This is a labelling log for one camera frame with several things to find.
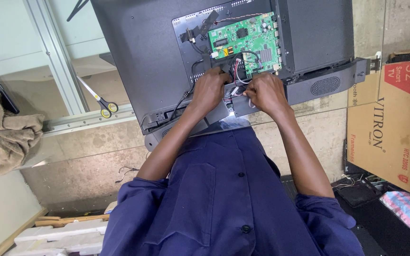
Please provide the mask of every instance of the hand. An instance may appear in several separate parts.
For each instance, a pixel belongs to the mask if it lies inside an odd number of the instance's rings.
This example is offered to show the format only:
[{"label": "hand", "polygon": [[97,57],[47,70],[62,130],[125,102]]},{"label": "hand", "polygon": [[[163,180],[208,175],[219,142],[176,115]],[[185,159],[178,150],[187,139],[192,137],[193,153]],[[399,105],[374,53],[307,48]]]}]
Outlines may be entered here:
[{"label": "hand", "polygon": [[189,106],[199,111],[205,117],[222,100],[224,96],[224,82],[232,82],[232,79],[220,67],[207,70],[197,80]]},{"label": "hand", "polygon": [[275,75],[264,72],[253,76],[243,95],[248,96],[252,104],[272,119],[279,114],[292,112],[282,81]]}]

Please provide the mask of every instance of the shirt button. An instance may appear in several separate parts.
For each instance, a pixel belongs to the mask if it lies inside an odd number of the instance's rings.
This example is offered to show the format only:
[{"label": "shirt button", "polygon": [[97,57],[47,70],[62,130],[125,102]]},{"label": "shirt button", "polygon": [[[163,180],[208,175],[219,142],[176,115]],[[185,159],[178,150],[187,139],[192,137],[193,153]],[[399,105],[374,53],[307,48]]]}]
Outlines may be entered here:
[{"label": "shirt button", "polygon": [[248,226],[248,225],[243,225],[242,226],[242,231],[243,231],[243,233],[249,233],[249,232],[251,232],[251,227],[250,226]]}]

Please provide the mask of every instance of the brown rag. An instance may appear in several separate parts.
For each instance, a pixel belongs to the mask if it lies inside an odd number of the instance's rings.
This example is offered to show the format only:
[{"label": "brown rag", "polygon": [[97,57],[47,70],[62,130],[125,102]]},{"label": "brown rag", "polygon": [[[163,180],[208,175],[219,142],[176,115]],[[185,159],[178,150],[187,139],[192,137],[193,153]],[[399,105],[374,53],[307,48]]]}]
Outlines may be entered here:
[{"label": "brown rag", "polygon": [[41,139],[43,115],[15,116],[1,106],[0,175],[23,165],[28,150]]}]

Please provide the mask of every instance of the red logo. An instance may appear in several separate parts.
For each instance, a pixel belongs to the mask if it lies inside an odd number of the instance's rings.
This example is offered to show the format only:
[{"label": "red logo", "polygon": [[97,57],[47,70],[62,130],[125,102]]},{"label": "red logo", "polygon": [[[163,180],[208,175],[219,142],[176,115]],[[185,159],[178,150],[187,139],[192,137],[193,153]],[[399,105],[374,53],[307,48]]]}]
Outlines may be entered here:
[{"label": "red logo", "polygon": [[410,62],[385,65],[385,82],[410,94]]},{"label": "red logo", "polygon": [[399,174],[399,175],[398,175],[398,179],[401,180],[401,181],[404,182],[404,183],[408,183],[408,182],[409,182],[409,178],[408,178],[406,175]]}]

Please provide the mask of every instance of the navy blue shirt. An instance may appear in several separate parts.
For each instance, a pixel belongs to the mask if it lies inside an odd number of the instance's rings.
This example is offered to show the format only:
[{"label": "navy blue shirt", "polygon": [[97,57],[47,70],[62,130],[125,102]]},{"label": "navy blue shirt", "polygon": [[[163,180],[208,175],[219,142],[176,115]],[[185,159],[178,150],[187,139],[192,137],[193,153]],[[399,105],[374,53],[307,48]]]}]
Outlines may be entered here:
[{"label": "navy blue shirt", "polygon": [[252,128],[190,138],[169,178],[122,185],[101,256],[363,256],[334,198],[295,205]]}]

